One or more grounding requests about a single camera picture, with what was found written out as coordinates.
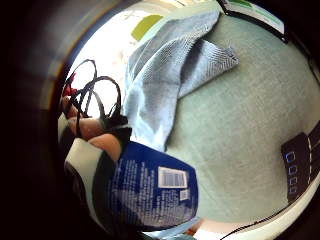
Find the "barcode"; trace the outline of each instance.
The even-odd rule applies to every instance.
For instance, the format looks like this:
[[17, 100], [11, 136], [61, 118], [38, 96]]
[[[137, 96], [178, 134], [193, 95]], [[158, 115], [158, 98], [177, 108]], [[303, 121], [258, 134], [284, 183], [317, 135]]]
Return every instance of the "barcode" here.
[[187, 188], [187, 174], [185, 171], [159, 167], [159, 188]]
[[189, 189], [180, 191], [180, 201], [189, 199]]

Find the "gray fabric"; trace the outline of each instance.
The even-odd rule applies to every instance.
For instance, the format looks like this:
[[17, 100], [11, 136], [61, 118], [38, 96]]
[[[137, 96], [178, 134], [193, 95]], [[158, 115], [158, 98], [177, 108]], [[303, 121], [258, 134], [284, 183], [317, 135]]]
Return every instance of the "gray fabric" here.
[[130, 57], [123, 114], [136, 141], [165, 151], [177, 99], [238, 64], [232, 48], [201, 39], [218, 17], [214, 11], [168, 21]]
[[205, 39], [231, 42], [240, 63], [178, 101], [167, 153], [196, 169], [198, 216], [226, 222], [267, 217], [287, 204], [280, 146], [320, 119], [319, 85], [292, 43], [255, 24], [222, 15]]

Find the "cloth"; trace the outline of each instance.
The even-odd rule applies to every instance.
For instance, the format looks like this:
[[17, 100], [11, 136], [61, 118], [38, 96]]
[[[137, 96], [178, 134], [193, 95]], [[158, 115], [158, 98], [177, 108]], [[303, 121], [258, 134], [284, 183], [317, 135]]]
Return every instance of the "cloth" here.
[[238, 64], [231, 47], [202, 39], [218, 18], [213, 11], [170, 20], [129, 58], [123, 114], [136, 141], [165, 151], [178, 98]]

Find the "black cord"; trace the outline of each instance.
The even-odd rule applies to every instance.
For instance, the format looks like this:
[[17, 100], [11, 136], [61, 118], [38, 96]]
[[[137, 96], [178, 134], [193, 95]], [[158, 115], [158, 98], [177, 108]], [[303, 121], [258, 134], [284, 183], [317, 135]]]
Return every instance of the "black cord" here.
[[83, 64], [88, 63], [88, 62], [93, 65], [94, 70], [95, 70], [95, 71], [94, 71], [93, 79], [96, 78], [96, 76], [97, 76], [97, 68], [96, 68], [95, 61], [94, 61], [94, 60], [91, 60], [91, 59], [85, 59], [85, 60], [83, 60], [81, 63], [79, 63], [79, 64], [77, 65], [77, 67], [76, 67], [76, 68], [72, 71], [72, 73], [70, 74], [70, 77], [67, 78], [67, 80], [66, 80], [66, 82], [65, 82], [65, 85], [64, 85], [64, 88], [63, 88], [63, 90], [62, 90], [62, 93], [64, 93], [64, 92], [66, 91], [66, 88], [67, 88], [68, 86], [71, 87], [71, 83], [72, 83], [72, 81], [73, 81], [73, 77], [74, 77], [74, 74], [75, 74], [76, 70], [77, 70], [80, 66], [82, 66]]
[[74, 93], [71, 97], [70, 100], [66, 106], [66, 109], [64, 110], [65, 115], [68, 115], [68, 113], [70, 112], [71, 106], [75, 106], [77, 108], [78, 111], [81, 112], [81, 114], [83, 115], [83, 117], [88, 118], [88, 114], [86, 114], [85, 112], [82, 111], [81, 106], [79, 104], [79, 102], [77, 101], [77, 97], [79, 96], [79, 94], [81, 93], [81, 91], [77, 91], [76, 93]]
[[[94, 65], [94, 75], [93, 75], [93, 79], [97, 78], [98, 76], [98, 73], [97, 73], [97, 66], [96, 66], [96, 63], [94, 60], [92, 60], [92, 64]], [[87, 105], [86, 105], [86, 108], [84, 110], [85, 113], [88, 112], [88, 109], [89, 109], [89, 103], [91, 101], [91, 96], [92, 96], [92, 93], [93, 93], [93, 90], [94, 90], [94, 85], [92, 86], [92, 88], [90, 89], [89, 91], [89, 96], [88, 96], [88, 101], [87, 101]]]
[[[104, 111], [104, 107], [102, 104], [102, 101], [99, 97], [99, 95], [93, 91], [93, 87], [94, 85], [99, 82], [99, 81], [103, 81], [103, 80], [107, 80], [112, 82], [117, 89], [117, 93], [118, 93], [118, 97], [117, 97], [117, 102], [114, 105], [115, 106], [115, 110], [111, 113], [111, 111], [113, 110], [114, 106], [111, 108], [110, 113], [111, 115], [106, 115], [105, 111]], [[100, 77], [95, 77], [92, 81], [90, 81], [89, 83], [87, 83], [83, 89], [78, 91], [78, 94], [80, 94], [80, 100], [79, 100], [79, 106], [82, 106], [82, 103], [84, 101], [84, 98], [86, 96], [86, 94], [89, 92], [89, 95], [94, 94], [96, 101], [98, 103], [98, 107], [99, 107], [99, 111], [100, 111], [100, 119], [102, 120], [102, 122], [104, 123], [104, 125], [107, 125], [107, 121], [118, 121], [118, 119], [121, 117], [120, 115], [120, 111], [121, 111], [121, 92], [120, 92], [120, 87], [118, 85], [118, 83], [108, 77], [108, 76], [100, 76]], [[80, 129], [80, 111], [77, 112], [77, 124], [76, 124], [76, 131], [77, 131], [77, 137], [82, 138], [82, 134], [81, 134], [81, 129]]]
[[274, 214], [270, 215], [269, 217], [266, 217], [266, 218], [263, 218], [263, 219], [261, 219], [261, 220], [255, 221], [255, 222], [253, 222], [253, 223], [251, 223], [251, 224], [248, 224], [248, 225], [239, 227], [239, 228], [233, 230], [232, 232], [228, 233], [228, 234], [225, 235], [224, 237], [220, 238], [220, 240], [223, 240], [223, 239], [225, 239], [226, 237], [228, 237], [228, 236], [230, 236], [230, 235], [232, 235], [232, 234], [234, 234], [234, 233], [236, 233], [236, 232], [239, 232], [239, 231], [241, 231], [241, 230], [243, 230], [243, 229], [246, 229], [246, 228], [252, 227], [252, 226], [254, 226], [254, 225], [257, 225], [257, 224], [266, 222], [266, 221], [270, 220], [271, 218], [277, 216], [279, 213], [281, 213], [282, 211], [284, 211], [285, 209], [287, 209], [289, 206], [290, 206], [290, 204], [288, 204], [288, 205], [285, 206], [284, 208], [280, 209], [279, 211], [275, 212]]

